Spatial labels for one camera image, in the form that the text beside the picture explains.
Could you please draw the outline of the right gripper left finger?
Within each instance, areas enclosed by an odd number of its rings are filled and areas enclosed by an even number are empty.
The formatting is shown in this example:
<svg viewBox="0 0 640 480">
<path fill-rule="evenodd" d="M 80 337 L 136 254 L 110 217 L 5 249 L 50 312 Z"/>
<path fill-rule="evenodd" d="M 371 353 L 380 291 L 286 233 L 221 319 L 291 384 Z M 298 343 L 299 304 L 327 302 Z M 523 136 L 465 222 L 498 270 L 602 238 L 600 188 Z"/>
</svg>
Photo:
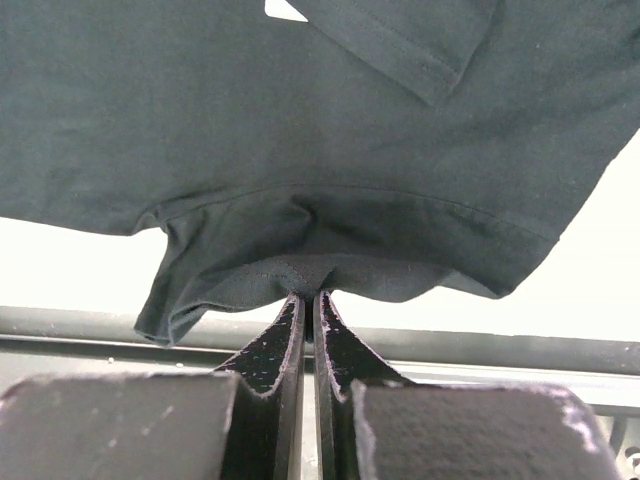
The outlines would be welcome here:
<svg viewBox="0 0 640 480">
<path fill-rule="evenodd" d="M 297 479 L 305 305 L 209 373 L 37 376 L 1 397 L 5 479 Z"/>
</svg>

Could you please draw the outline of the aluminium front rail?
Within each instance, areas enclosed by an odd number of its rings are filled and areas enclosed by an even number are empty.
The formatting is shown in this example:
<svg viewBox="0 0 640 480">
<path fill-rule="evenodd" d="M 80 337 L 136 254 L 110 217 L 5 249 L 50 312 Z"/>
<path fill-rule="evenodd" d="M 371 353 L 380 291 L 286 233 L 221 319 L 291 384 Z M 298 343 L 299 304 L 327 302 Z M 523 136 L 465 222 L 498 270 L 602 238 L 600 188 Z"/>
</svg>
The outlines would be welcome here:
<svg viewBox="0 0 640 480">
<path fill-rule="evenodd" d="M 29 379 L 1 398 L 5 479 L 295 479 L 301 336 L 213 373 Z M 402 379 L 345 332 L 317 347 L 326 479 L 615 479 L 586 404 L 555 385 Z"/>
</svg>

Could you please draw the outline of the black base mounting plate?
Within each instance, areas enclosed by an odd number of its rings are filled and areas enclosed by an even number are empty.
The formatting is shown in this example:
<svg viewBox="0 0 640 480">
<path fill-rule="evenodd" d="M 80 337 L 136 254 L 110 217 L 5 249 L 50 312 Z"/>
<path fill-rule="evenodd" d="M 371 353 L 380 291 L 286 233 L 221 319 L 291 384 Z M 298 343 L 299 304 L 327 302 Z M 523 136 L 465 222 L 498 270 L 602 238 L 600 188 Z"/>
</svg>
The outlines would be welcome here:
<svg viewBox="0 0 640 480">
<path fill-rule="evenodd" d="M 208 352 L 235 352 L 258 336 L 261 322 L 207 319 L 176 347 L 157 347 L 137 335 L 130 315 L 4 306 L 5 341 L 78 346 L 106 356 L 201 358 Z M 392 361 L 507 368 L 565 370 L 636 376 L 639 345 L 629 341 L 587 340 L 484 333 L 374 329 L 356 335 Z"/>
</svg>

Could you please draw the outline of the black t shirt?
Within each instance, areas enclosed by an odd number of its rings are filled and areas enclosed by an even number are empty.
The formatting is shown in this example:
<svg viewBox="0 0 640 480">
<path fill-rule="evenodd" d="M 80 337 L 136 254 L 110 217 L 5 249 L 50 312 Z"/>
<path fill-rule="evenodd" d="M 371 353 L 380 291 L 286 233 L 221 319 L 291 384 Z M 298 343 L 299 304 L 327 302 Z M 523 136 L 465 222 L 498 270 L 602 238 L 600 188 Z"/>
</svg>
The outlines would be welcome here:
<svg viewBox="0 0 640 480">
<path fill-rule="evenodd" d="M 342 290 L 492 299 L 639 128 L 635 1 L 5 1 L 1 214 L 161 229 L 135 328 Z"/>
</svg>

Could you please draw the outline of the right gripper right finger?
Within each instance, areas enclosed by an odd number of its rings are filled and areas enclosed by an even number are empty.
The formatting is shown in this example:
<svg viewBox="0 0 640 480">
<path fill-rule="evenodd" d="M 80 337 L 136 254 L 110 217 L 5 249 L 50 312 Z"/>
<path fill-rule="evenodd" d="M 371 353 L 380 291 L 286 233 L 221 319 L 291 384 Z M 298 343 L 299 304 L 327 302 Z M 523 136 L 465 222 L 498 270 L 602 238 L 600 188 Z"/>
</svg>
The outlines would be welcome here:
<svg viewBox="0 0 640 480">
<path fill-rule="evenodd" d="M 430 385 L 313 303 L 320 473 L 325 479 L 608 480 L 619 472 L 591 409 L 549 384 Z"/>
</svg>

